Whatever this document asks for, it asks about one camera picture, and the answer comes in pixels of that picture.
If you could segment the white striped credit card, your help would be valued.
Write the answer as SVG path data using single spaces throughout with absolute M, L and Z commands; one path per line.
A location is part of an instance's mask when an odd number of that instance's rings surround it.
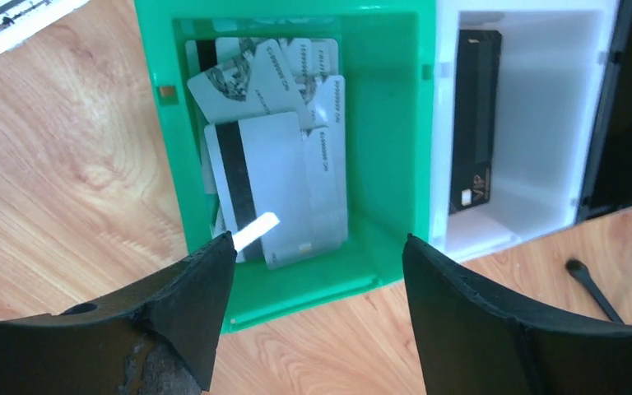
M 241 251 L 274 269 L 305 258 L 315 237 L 295 112 L 210 124 L 204 129 L 225 227 L 243 230 L 265 213 L 278 223 Z

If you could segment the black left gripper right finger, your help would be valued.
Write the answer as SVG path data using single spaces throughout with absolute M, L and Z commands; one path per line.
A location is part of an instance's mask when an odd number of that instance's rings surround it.
M 632 394 L 632 325 L 544 304 L 409 235 L 402 269 L 429 394 Z

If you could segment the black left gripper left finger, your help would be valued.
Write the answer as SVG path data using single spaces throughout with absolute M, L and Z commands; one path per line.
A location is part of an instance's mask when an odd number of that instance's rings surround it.
M 199 394 L 235 274 L 230 233 L 60 314 L 0 321 L 0 394 Z

